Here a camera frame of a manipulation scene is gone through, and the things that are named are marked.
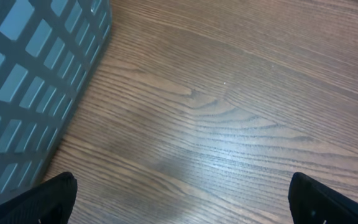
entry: laundry basket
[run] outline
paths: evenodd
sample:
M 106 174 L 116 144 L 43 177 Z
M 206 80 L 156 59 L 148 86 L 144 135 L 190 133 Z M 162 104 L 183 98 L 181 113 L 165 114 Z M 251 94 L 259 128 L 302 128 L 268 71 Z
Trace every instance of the laundry basket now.
M 0 204 L 41 181 L 110 26 L 107 0 L 0 0 Z

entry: dark object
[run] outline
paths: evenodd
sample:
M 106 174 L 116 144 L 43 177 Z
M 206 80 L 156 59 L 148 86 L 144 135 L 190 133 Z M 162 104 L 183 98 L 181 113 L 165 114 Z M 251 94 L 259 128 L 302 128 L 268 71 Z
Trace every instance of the dark object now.
M 293 174 L 288 194 L 294 224 L 358 223 L 358 203 L 305 174 Z
M 64 172 L 0 205 L 0 224 L 67 223 L 76 194 L 76 179 Z

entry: lattice pattern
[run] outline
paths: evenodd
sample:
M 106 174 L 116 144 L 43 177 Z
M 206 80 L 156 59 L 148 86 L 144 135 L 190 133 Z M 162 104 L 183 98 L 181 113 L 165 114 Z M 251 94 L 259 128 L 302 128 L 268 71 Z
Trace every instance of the lattice pattern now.
M 47 165 L 110 24 L 107 0 L 0 0 L 0 203 Z

